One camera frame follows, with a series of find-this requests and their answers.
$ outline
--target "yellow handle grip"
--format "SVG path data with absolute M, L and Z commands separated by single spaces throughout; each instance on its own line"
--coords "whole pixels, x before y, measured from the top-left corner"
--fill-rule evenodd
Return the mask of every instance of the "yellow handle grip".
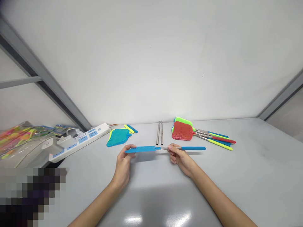
M 128 127 L 127 125 L 124 125 L 125 128 L 127 128 L 131 133 L 135 133 L 134 130 L 132 130 L 130 127 Z
M 211 139 L 209 139 L 208 141 L 211 142 L 211 143 L 214 143 L 214 144 L 216 144 L 216 145 L 218 145 L 218 146 L 220 146 L 220 147 L 226 148 L 226 149 L 228 149 L 228 150 L 233 150 L 233 148 L 231 148 L 231 147 L 229 147 L 229 146 L 226 146 L 226 145 L 224 145 L 224 144 L 222 144 L 222 143 L 219 143 L 219 142 L 217 142 L 217 141 L 214 141 L 214 140 L 211 140 Z
M 227 137 L 219 136 L 219 135 L 214 134 L 214 133 L 211 133 L 211 132 L 210 132 L 209 134 L 211 134 L 211 135 L 213 135 L 213 136 L 216 136 L 216 137 L 221 137 L 221 138 L 224 138 L 224 139 L 229 139 L 229 138 L 227 138 Z

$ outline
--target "green handle grip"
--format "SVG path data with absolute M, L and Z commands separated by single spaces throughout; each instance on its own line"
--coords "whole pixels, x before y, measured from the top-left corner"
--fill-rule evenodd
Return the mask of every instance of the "green handle grip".
M 214 141 L 214 140 L 211 140 L 211 139 L 209 139 L 208 141 L 211 142 L 211 143 L 214 143 L 214 144 L 216 144 L 216 145 L 218 145 L 218 146 L 220 146 L 220 147 L 226 148 L 226 149 L 228 149 L 228 150 L 233 150 L 233 148 L 231 148 L 231 147 L 229 147 L 229 146 L 226 146 L 226 145 L 224 145 L 224 144 L 222 144 L 222 143 L 218 143 L 217 141 Z

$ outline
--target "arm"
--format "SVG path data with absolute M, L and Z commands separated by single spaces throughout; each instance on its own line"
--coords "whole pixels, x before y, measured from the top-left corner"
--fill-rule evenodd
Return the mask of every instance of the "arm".
M 213 183 L 185 151 L 175 147 L 180 146 L 174 143 L 168 146 L 171 162 L 177 164 L 194 181 L 224 227 L 256 227 L 255 223 Z
M 120 192 L 129 181 L 130 160 L 134 153 L 126 154 L 133 144 L 126 145 L 117 156 L 115 174 L 109 185 L 97 196 L 97 198 L 71 223 L 69 227 L 96 226 L 111 204 L 116 200 Z

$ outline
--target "metal frame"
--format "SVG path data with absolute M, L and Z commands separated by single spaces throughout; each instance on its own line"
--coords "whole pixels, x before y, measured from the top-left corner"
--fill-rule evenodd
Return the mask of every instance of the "metal frame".
M 91 124 L 48 72 L 44 65 L 32 53 L 17 33 L 0 15 L 0 47 L 29 77 L 42 80 L 35 84 L 83 131 Z
M 303 88 L 303 70 L 280 92 L 280 94 L 262 111 L 259 118 L 268 120 L 279 108 Z
M 42 81 L 41 77 L 29 77 L 29 78 L 22 78 L 22 79 L 15 79 L 15 80 L 7 80 L 0 82 L 0 89 L 19 86 L 23 84 L 30 84 L 34 82 Z

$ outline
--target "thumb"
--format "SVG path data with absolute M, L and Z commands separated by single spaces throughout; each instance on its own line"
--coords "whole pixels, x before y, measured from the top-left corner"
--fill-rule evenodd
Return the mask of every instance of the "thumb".
M 135 157 L 135 153 L 127 154 L 127 156 L 124 158 L 124 160 L 126 162 L 130 163 L 130 160 L 134 157 Z
M 168 146 L 168 149 L 171 150 L 172 152 L 176 153 L 177 155 L 180 156 L 180 158 L 184 157 L 185 155 L 185 151 L 179 150 L 176 147 L 173 147 L 171 145 Z

